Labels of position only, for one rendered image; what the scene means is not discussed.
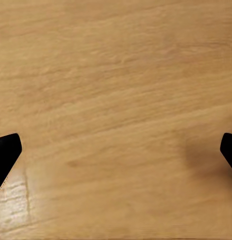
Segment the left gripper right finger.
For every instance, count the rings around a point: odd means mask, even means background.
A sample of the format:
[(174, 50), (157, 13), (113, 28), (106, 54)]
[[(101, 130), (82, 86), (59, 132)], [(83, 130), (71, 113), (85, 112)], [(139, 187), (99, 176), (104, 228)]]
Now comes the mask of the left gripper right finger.
[(232, 134), (231, 133), (225, 133), (223, 135), (221, 145), (220, 145), (220, 151), (232, 167)]

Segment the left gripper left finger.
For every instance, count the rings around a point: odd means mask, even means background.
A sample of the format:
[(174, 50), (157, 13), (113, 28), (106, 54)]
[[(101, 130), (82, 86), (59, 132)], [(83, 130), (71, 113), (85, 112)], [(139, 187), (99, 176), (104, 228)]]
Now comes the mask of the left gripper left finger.
[(0, 137), (0, 187), (22, 152), (18, 133)]

